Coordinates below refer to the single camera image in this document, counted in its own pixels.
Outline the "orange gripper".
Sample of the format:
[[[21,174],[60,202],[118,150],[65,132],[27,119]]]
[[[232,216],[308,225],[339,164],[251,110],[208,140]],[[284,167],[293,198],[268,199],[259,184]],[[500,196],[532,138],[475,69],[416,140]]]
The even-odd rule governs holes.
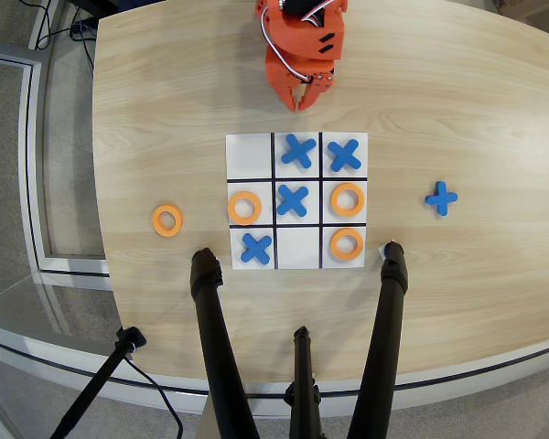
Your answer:
[[[280,100],[297,111],[294,91],[307,83],[299,110],[312,106],[335,82],[335,62],[341,58],[345,37],[343,16],[323,16],[315,27],[314,17],[266,16],[264,35],[268,49],[266,77]]]

